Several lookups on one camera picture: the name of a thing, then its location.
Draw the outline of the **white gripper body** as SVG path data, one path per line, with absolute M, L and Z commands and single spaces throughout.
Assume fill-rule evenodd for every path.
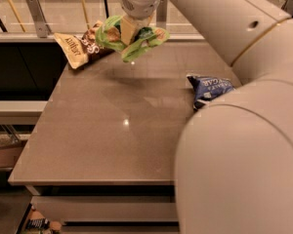
M 120 0 L 123 11 L 133 19 L 144 20 L 157 9 L 160 0 Z

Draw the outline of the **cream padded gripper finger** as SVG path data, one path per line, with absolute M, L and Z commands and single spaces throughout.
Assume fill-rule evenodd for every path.
M 130 45 L 143 26 L 142 20 L 124 16 L 120 21 L 121 41 L 125 45 Z

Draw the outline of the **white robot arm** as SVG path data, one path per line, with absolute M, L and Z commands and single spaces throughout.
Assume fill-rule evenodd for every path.
M 266 0 L 170 0 L 241 82 L 185 126 L 181 234 L 293 234 L 293 19 Z M 144 19 L 157 0 L 121 0 Z

